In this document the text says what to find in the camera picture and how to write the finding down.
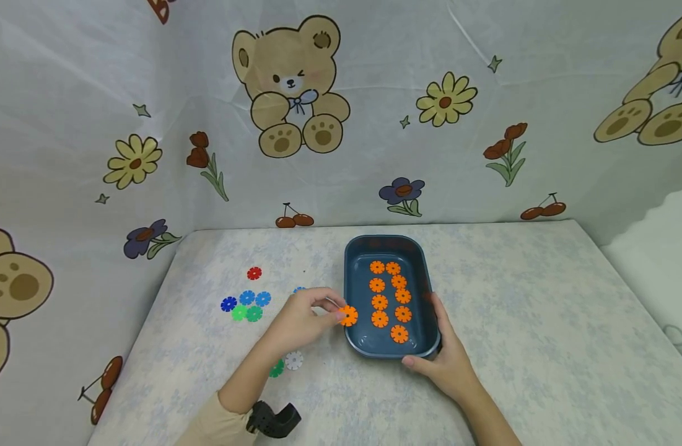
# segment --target blue plastic tray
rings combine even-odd
[[[370,263],[396,262],[401,275],[408,283],[412,299],[405,304],[412,311],[412,319],[401,323],[395,317],[395,309],[402,305],[396,300],[396,288],[391,284],[387,271],[374,274]],[[376,292],[370,290],[370,279],[382,278],[386,288],[380,294],[388,299],[384,311],[389,322],[384,328],[377,328],[370,321],[375,309],[370,300]],[[415,240],[402,235],[361,235],[346,245],[344,262],[344,294],[346,301],[358,310],[358,322],[346,328],[346,339],[351,346],[365,357],[399,359],[405,355],[427,357],[435,353],[440,344],[440,332],[432,302],[430,301],[430,276],[425,263],[425,254]],[[393,325],[403,325],[408,330],[408,341],[398,344],[390,336]]]

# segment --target green snowflake piece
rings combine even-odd
[[[243,305],[237,305],[232,310],[232,319],[243,320],[247,316],[247,307]]]
[[[279,377],[284,372],[284,359],[280,359],[274,367],[269,371],[269,376],[272,378]]]
[[[252,306],[247,308],[247,320],[250,322],[256,322],[261,319],[261,315],[264,314],[261,307]]]

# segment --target fabric backdrop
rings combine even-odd
[[[86,442],[192,230],[609,243],[682,189],[682,0],[634,3],[0,1],[0,445]]]

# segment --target white snowflake piece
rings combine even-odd
[[[304,356],[299,351],[286,355],[286,368],[289,370],[298,370],[303,363]]]

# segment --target teddy bear print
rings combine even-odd
[[[0,372],[9,358],[9,320],[39,308],[53,289],[53,274],[30,255],[17,253],[11,236],[0,229]]]
[[[340,38],[339,27],[323,15],[306,18],[298,29],[234,36],[234,71],[251,99],[251,120],[261,130],[264,155],[286,158],[303,144],[327,154],[341,144],[341,123],[351,108],[331,93]]]
[[[651,117],[659,90],[677,98],[682,93],[682,18],[673,24],[657,47],[658,60],[643,79],[628,91],[623,104],[600,123],[593,137],[613,141],[638,133],[638,142],[659,146],[682,141],[682,102],[670,105]]]

